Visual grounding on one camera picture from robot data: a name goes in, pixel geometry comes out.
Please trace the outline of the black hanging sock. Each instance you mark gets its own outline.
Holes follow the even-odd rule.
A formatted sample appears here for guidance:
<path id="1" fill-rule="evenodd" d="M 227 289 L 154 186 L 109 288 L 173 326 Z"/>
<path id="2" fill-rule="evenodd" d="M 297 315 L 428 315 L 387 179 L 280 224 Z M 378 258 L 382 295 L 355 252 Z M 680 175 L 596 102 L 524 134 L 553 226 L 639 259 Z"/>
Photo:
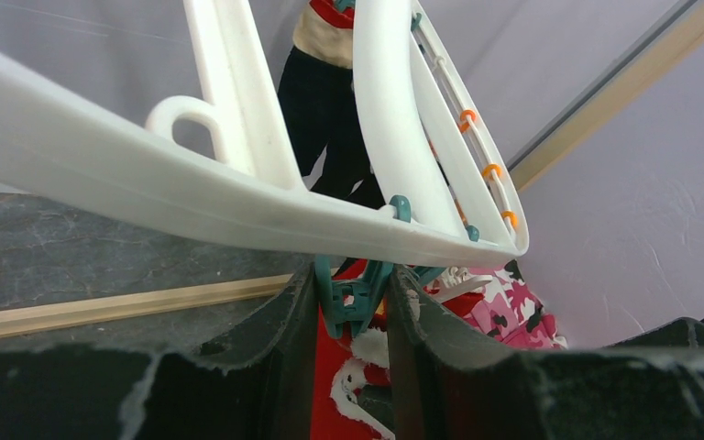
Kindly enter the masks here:
<path id="1" fill-rule="evenodd" d="M 280 77 L 278 99 L 301 175 L 309 176 L 325 154 L 311 191 L 379 209 L 385 202 L 371 171 L 352 85 L 352 70 L 294 47 Z"/>

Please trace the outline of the white round sock hanger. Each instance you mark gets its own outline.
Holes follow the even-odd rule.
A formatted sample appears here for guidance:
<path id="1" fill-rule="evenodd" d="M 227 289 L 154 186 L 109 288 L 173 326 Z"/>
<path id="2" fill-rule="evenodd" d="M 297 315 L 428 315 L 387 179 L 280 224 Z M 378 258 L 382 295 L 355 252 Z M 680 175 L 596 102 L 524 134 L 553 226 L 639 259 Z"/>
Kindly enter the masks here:
<path id="1" fill-rule="evenodd" d="M 309 192 L 246 1 L 184 5 L 203 89 L 137 126 L 0 53 L 0 182 L 240 248 L 497 266 L 529 231 L 501 154 L 416 1 L 360 1 L 354 86 L 383 193 L 412 219 Z"/>

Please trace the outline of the red sock in basket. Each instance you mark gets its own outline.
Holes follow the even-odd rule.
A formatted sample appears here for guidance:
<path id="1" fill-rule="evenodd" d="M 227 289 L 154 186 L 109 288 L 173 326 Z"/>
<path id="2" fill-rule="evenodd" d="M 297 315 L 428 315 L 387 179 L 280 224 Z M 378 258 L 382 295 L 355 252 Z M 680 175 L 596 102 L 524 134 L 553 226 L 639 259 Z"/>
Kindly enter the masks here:
<path id="1" fill-rule="evenodd" d="M 318 322 L 313 380 L 311 439 L 393 439 L 395 434 L 361 406 L 366 386 L 388 388 L 390 360 L 381 306 L 369 328 L 356 337 L 329 336 Z"/>

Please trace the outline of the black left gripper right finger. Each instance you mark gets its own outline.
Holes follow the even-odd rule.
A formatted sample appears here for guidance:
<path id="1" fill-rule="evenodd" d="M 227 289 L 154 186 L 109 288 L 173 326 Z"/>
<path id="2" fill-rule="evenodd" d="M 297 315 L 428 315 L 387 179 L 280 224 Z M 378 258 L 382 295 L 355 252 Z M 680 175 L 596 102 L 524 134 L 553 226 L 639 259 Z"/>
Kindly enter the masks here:
<path id="1" fill-rule="evenodd" d="M 400 439 L 704 439 L 704 347 L 513 348 L 404 266 L 387 334 Z"/>

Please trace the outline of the red white patterned sock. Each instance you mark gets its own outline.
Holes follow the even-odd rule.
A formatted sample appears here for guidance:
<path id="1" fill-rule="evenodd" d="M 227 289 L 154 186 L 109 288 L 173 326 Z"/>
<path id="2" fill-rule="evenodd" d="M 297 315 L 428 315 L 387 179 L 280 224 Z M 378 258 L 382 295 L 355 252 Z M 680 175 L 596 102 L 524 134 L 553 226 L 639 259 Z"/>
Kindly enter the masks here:
<path id="1" fill-rule="evenodd" d="M 353 280 L 353 279 L 362 279 L 363 272 L 368 264 L 367 260 L 364 259 L 347 259 L 345 263 L 341 266 L 341 268 L 333 275 L 333 280 L 334 281 L 340 281 L 340 280 Z M 433 293 L 433 283 L 432 282 L 430 285 L 423 287 L 424 291 L 432 296 Z M 466 293 L 458 298 L 455 298 L 451 301 L 440 303 L 444 307 L 446 307 L 448 310 L 452 311 L 453 313 L 457 314 L 460 317 L 463 317 L 465 314 L 468 313 L 469 310 L 473 309 L 476 303 L 478 303 L 480 300 L 484 299 L 484 294 L 485 294 L 485 289 L 483 293 Z M 380 330 L 385 330 L 386 329 L 386 304 L 385 300 L 382 300 L 381 305 L 377 309 L 377 311 L 374 314 L 374 317 L 372 318 L 371 324 L 369 325 L 372 328 L 378 328 Z"/>

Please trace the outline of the white clothespin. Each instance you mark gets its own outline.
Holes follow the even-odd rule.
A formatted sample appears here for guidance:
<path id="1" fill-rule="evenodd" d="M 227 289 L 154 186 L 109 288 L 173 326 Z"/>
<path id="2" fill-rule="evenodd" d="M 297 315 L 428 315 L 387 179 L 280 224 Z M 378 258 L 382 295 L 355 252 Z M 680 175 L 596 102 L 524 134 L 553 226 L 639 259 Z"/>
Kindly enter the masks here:
<path id="1" fill-rule="evenodd" d="M 466 293 L 483 293 L 492 281 L 491 275 L 473 274 L 468 268 L 450 267 L 434 280 L 432 296 L 439 303 L 446 303 Z"/>

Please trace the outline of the pink camouflage cloth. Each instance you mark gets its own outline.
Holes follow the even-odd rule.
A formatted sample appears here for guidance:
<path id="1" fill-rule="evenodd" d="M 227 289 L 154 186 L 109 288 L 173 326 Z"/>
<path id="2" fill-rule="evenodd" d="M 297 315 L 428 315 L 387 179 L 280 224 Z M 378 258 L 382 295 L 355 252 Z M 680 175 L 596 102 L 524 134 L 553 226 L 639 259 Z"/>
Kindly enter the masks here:
<path id="1" fill-rule="evenodd" d="M 503 344 L 524 349 L 566 349 L 556 318 L 545 310 L 512 260 L 489 273 L 492 281 L 463 319 L 481 333 Z"/>

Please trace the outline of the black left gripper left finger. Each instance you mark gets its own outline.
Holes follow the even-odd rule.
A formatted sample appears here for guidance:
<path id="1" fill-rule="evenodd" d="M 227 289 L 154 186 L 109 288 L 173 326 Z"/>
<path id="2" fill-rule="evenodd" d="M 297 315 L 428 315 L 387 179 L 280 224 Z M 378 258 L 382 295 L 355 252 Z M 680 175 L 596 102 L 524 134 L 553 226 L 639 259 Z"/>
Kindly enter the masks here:
<path id="1" fill-rule="evenodd" d="M 193 350 L 1 350 L 0 439 L 306 439 L 317 329 L 307 265 Z"/>

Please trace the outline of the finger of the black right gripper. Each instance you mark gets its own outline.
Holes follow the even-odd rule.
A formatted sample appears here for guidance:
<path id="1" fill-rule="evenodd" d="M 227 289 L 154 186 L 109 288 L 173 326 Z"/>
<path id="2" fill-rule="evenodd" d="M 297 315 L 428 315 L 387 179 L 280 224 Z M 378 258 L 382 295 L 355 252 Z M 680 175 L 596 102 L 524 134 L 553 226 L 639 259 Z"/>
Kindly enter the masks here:
<path id="1" fill-rule="evenodd" d="M 623 340 L 614 347 L 704 347 L 704 318 L 680 317 L 653 330 Z"/>

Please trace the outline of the wooden hanger stand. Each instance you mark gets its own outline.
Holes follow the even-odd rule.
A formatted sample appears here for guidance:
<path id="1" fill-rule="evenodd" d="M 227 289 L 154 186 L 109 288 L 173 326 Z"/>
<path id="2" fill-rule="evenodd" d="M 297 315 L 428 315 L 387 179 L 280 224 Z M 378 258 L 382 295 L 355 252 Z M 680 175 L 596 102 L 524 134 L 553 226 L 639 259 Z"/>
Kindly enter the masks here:
<path id="1" fill-rule="evenodd" d="M 224 1 L 234 32 L 212 54 L 215 78 L 239 93 L 200 101 L 252 162 L 240 172 L 144 129 L 170 90 L 191 83 L 190 37 L 175 1 L 0 1 L 0 182 L 60 204 L 162 234 L 240 248 L 331 253 L 397 262 L 480 264 L 523 252 L 497 237 L 503 222 L 468 169 L 437 167 L 415 118 L 425 92 L 406 69 L 402 1 L 366 1 L 360 29 L 364 130 L 387 195 L 412 201 L 416 223 L 312 195 L 289 159 L 258 30 L 244 1 Z M 704 236 L 682 213 L 681 248 L 656 241 L 697 203 L 704 170 L 668 177 L 655 161 L 596 162 L 577 179 L 592 194 L 575 232 L 555 240 L 538 278 L 567 276 L 548 296 L 572 336 L 597 345 L 684 315 L 704 315 Z M 615 175 L 605 187 L 595 174 Z"/>

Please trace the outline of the teal clothespin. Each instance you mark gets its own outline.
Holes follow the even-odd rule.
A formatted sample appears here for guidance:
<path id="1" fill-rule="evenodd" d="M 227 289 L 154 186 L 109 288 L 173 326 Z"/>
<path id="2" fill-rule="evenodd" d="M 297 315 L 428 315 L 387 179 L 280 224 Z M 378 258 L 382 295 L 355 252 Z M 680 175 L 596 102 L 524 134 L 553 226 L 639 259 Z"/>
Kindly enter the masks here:
<path id="1" fill-rule="evenodd" d="M 360 278 L 333 280 L 328 256 L 314 259 L 314 283 L 327 334 L 340 339 L 348 328 L 356 337 L 369 328 L 381 304 L 394 264 L 369 260 Z"/>
<path id="2" fill-rule="evenodd" d="M 419 285 L 425 287 L 442 275 L 446 271 L 446 267 L 414 266 L 412 271 Z"/>

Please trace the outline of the beige red cuffed sock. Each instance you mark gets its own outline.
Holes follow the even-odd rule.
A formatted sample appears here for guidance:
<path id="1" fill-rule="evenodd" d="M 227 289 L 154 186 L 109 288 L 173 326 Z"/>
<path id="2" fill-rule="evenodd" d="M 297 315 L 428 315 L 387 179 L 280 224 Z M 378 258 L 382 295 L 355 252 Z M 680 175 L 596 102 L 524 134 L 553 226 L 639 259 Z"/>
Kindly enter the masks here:
<path id="1" fill-rule="evenodd" d="M 355 1 L 307 1 L 292 33 L 300 53 L 337 68 L 353 68 Z"/>

